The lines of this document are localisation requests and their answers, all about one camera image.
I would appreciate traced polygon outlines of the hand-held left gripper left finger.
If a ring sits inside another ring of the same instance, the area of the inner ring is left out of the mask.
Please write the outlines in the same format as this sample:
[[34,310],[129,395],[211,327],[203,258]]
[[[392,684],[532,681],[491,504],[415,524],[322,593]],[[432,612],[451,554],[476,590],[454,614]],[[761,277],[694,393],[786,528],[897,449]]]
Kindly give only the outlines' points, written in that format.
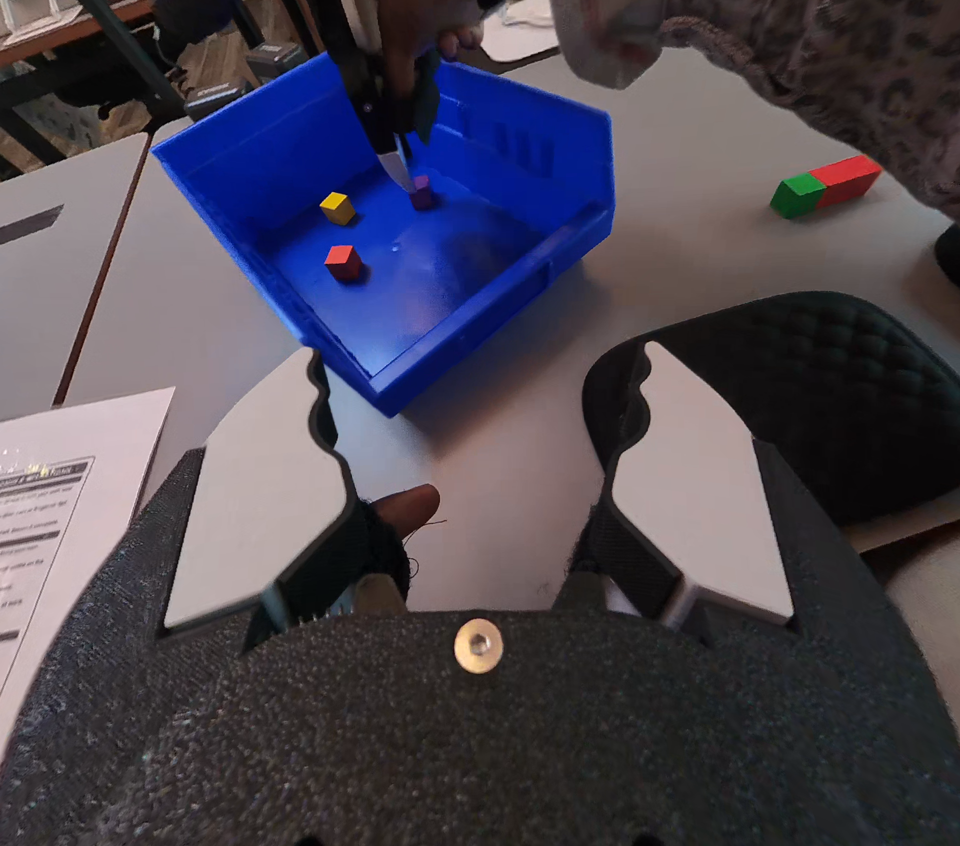
[[319,351],[302,349],[247,393],[203,450],[163,628],[185,633],[252,607],[277,631],[314,613],[296,572],[354,513]]

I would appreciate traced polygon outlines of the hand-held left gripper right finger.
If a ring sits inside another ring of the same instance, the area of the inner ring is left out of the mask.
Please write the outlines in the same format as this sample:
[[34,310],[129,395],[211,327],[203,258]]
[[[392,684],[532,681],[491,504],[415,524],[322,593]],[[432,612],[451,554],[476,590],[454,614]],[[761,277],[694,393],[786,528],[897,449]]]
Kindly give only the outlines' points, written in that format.
[[786,579],[755,440],[733,408],[661,344],[630,382],[640,425],[609,461],[602,572],[638,615],[683,625],[701,603],[786,625]]

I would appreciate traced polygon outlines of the blue plastic bin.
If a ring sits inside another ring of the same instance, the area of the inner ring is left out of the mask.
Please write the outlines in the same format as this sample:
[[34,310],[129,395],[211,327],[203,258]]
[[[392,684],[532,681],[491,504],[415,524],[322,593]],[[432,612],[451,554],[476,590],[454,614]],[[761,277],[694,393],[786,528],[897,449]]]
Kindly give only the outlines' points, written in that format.
[[[607,112],[462,64],[436,82],[429,143],[411,140],[427,211],[378,162],[325,55],[153,148],[291,335],[387,417],[606,240],[616,210]],[[350,225],[322,213],[330,192],[349,196]],[[356,248],[359,282],[326,270],[335,244]]]

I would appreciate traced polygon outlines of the black power adapter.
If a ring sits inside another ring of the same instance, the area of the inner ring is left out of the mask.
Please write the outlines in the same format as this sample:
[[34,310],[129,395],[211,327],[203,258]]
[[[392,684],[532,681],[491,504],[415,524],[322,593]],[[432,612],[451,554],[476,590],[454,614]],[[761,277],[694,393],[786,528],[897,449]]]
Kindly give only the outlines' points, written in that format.
[[243,76],[203,87],[193,87],[186,94],[184,112],[193,122],[200,121],[248,95],[254,88]]
[[259,85],[266,85],[309,59],[305,48],[294,42],[263,42],[245,57],[246,65]]

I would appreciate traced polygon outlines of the brown wooden table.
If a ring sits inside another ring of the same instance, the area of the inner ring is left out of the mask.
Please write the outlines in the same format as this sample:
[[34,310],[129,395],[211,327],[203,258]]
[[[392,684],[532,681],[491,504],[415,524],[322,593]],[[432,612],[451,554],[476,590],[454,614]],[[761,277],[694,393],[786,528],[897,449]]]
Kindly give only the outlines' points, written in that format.
[[[122,23],[147,22],[153,0],[105,0]],[[78,0],[2,0],[1,66],[75,43],[99,33],[97,18]]]

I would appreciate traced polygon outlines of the black quilted chair pad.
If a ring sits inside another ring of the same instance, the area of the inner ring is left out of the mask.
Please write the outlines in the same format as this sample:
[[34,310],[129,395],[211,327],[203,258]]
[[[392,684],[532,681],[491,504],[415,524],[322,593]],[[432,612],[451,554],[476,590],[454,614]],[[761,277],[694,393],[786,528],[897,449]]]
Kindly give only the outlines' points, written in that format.
[[958,374],[876,305],[792,292],[624,340],[582,387],[587,434],[605,472],[636,433],[631,381],[644,343],[661,344],[773,446],[841,528],[958,488]]
[[960,229],[954,223],[945,229],[933,245],[934,260],[946,279],[960,287]]

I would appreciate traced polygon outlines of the white mat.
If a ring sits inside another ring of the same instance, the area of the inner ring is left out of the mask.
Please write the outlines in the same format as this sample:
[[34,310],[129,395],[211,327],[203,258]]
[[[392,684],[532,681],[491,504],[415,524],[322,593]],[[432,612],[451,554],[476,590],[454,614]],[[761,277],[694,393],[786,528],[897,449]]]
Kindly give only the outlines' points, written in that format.
[[558,43],[549,0],[509,1],[484,20],[481,48],[495,63],[518,63]]

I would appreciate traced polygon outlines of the white printed paper sheet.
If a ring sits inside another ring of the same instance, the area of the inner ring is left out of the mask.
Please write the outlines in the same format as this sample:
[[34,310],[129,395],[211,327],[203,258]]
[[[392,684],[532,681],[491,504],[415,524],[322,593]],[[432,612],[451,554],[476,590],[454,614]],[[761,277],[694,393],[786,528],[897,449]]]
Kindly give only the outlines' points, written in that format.
[[1,426],[1,738],[47,649],[131,524],[174,388]]

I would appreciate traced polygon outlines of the green wooden cube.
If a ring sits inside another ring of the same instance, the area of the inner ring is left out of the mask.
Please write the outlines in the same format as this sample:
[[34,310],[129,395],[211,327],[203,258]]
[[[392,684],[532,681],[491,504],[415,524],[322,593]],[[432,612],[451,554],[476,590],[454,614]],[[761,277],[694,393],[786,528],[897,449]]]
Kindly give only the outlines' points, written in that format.
[[805,216],[817,209],[826,190],[823,181],[811,172],[803,172],[779,181],[769,206],[783,218]]

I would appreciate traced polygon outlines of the black tape strip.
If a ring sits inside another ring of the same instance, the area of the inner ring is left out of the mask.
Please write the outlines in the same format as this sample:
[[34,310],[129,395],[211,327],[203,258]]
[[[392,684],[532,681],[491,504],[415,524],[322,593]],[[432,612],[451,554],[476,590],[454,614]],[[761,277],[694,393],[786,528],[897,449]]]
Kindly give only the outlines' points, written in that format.
[[0,243],[6,245],[52,227],[64,210],[63,204],[1,225]]

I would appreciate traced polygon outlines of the white frame stand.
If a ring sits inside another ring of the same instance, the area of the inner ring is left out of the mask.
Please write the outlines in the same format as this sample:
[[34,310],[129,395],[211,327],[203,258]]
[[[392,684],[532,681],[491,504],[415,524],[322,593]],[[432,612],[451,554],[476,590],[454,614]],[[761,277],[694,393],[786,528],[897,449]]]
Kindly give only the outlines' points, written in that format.
[[1,0],[2,45],[11,47],[58,30],[78,19],[83,7],[75,0]]

